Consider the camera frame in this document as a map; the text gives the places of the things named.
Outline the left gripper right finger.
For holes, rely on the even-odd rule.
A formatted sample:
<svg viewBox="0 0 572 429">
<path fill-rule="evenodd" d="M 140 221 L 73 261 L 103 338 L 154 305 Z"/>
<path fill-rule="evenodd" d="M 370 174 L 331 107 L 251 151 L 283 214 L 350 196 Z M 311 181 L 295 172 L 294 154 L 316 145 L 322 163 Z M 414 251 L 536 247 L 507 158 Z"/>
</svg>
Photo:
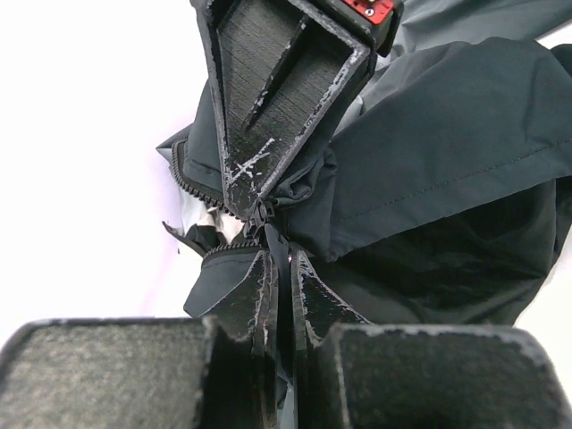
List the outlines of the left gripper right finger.
<svg viewBox="0 0 572 429">
<path fill-rule="evenodd" d="M 503 326 L 373 324 L 291 259 L 298 428 L 568 428 L 544 348 Z"/>
</svg>

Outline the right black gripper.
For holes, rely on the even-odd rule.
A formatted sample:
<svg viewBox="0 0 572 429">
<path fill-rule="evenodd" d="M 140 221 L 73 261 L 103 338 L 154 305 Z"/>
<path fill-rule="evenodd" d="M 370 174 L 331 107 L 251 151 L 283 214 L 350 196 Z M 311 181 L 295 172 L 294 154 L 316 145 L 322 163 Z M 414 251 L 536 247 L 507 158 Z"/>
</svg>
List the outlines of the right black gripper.
<svg viewBox="0 0 572 429">
<path fill-rule="evenodd" d="M 224 204 L 246 220 L 304 146 L 336 128 L 374 64 L 368 46 L 388 56 L 404 4 L 316 0 L 192 5 L 206 55 Z"/>
</svg>

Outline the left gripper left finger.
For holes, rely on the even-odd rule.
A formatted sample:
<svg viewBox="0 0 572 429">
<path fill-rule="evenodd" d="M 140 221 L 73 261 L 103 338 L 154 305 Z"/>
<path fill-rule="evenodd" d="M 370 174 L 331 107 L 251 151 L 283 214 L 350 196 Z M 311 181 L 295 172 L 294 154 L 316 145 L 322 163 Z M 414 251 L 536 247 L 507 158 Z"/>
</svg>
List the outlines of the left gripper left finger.
<svg viewBox="0 0 572 429">
<path fill-rule="evenodd" d="M 275 428 L 276 266 L 200 318 L 51 319 L 1 352 L 4 428 Z"/>
</svg>

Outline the dark grey zip jacket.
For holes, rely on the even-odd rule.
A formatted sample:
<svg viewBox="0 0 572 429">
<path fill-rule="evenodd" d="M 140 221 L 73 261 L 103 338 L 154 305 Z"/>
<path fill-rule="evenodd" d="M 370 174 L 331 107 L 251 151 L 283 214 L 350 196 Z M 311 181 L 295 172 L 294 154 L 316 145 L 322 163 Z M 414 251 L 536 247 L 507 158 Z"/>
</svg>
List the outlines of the dark grey zip jacket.
<svg viewBox="0 0 572 429">
<path fill-rule="evenodd" d="M 304 146 L 242 220 L 224 204 L 209 77 L 159 151 L 185 198 L 239 224 L 172 229 L 203 259 L 205 316 L 259 252 L 278 273 L 275 428 L 295 425 L 291 259 L 373 324 L 514 328 L 571 228 L 571 48 L 538 38 L 568 1 L 402 1 L 387 57 L 336 128 Z"/>
</svg>

